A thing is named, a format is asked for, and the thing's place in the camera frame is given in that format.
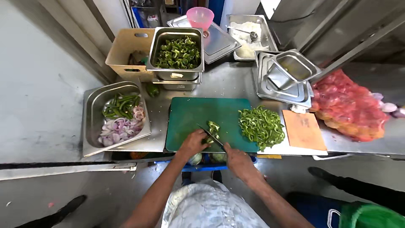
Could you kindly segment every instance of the knife blade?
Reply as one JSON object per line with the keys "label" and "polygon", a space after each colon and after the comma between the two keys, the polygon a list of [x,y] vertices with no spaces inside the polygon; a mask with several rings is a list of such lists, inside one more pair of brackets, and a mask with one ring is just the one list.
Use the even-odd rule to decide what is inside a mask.
{"label": "knife blade", "polygon": [[209,136],[209,137],[211,137],[213,140],[214,140],[214,142],[224,151],[224,152],[226,152],[225,151],[225,149],[224,149],[224,145],[217,139],[217,138],[215,138],[209,131],[207,131],[207,130],[205,130],[205,128],[203,128],[202,126],[200,126],[199,124],[197,124],[201,129],[203,129],[204,131],[205,131],[205,133],[207,133],[207,135]]}

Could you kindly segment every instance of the cable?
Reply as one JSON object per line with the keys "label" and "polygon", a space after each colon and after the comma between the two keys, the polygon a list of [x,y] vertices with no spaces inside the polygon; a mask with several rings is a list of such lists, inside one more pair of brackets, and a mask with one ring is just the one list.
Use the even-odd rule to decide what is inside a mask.
{"label": "cable", "polygon": [[292,21],[296,21],[296,20],[301,20],[301,19],[307,18],[307,17],[311,16],[311,15],[314,14],[314,13],[315,13],[315,10],[313,10],[310,14],[308,14],[308,15],[306,15],[306,16],[303,16],[303,17],[298,17],[298,18],[289,19],[289,20],[285,20],[285,21],[276,21],[276,20],[272,20],[272,19],[270,19],[269,21],[275,22],[275,23],[292,22]]}

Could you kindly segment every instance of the cardboard box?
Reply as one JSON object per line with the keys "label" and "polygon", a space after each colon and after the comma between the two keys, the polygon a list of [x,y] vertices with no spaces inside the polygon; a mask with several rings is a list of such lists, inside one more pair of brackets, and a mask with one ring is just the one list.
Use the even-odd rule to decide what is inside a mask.
{"label": "cardboard box", "polygon": [[146,66],[128,65],[128,60],[129,55],[136,50],[149,54],[154,34],[155,29],[153,28],[121,29],[113,42],[105,64],[109,65],[125,81],[134,82],[135,77],[139,77],[141,82],[150,82],[155,77],[155,73],[147,71]]}

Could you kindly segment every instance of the floor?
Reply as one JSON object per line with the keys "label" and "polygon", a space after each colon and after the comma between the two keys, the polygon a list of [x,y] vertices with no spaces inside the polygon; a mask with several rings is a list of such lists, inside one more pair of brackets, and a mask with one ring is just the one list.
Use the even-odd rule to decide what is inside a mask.
{"label": "floor", "polygon": [[[283,196],[291,191],[301,191],[345,201],[362,200],[312,177],[307,172],[310,166],[405,191],[404,162],[383,157],[363,155],[328,161],[283,157],[259,159],[256,164],[269,177],[268,183]],[[81,172],[0,181],[1,227],[13,228],[50,215],[75,196],[86,194],[87,201],[55,227],[92,228],[99,225],[101,228],[118,228],[165,167],[164,163],[150,167],[142,163],[136,172]],[[198,181],[209,175],[210,172],[194,172],[192,178]],[[270,227],[278,227],[260,199],[229,170],[223,170],[222,177],[224,185],[245,199]],[[174,188],[180,186],[179,177]]]}

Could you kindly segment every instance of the steel lid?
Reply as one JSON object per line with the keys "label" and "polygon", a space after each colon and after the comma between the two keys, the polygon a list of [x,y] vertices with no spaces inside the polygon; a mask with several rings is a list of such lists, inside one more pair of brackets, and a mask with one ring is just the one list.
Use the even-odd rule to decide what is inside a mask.
{"label": "steel lid", "polygon": [[280,90],[267,77],[267,71],[274,62],[271,60],[272,54],[258,52],[258,81],[256,94],[260,97],[266,97],[290,104],[301,105],[307,108],[311,107],[310,85],[300,83],[287,90]]}
{"label": "steel lid", "polygon": [[[170,27],[191,28],[187,16],[181,16],[167,22]],[[242,45],[228,33],[224,32],[215,22],[204,32],[204,60],[210,64],[221,57],[240,48]]]}

